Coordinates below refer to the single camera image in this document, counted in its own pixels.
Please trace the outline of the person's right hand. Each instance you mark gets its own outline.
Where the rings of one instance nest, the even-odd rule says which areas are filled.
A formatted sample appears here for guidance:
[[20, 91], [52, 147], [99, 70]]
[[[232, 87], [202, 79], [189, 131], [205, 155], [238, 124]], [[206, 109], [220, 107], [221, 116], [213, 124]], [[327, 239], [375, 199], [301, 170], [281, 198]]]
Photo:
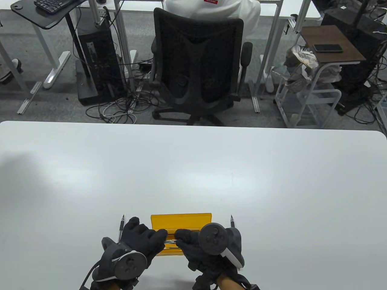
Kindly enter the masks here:
[[226, 257], [210, 255], [199, 246], [199, 232], [188, 229], [178, 229], [175, 234], [176, 245], [182, 250], [188, 260], [188, 267], [205, 273], [216, 279], [221, 274], [237, 274], [238, 270]]

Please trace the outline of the person's left hand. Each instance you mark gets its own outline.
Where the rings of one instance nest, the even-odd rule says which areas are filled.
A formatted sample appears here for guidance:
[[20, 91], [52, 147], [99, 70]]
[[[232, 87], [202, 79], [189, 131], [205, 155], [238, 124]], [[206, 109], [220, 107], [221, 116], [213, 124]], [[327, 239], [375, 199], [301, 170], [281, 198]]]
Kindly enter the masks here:
[[167, 230], [155, 231], [141, 224], [138, 217], [132, 217], [124, 226], [120, 241], [142, 253], [147, 259], [148, 269], [152, 260], [165, 248], [167, 236]]

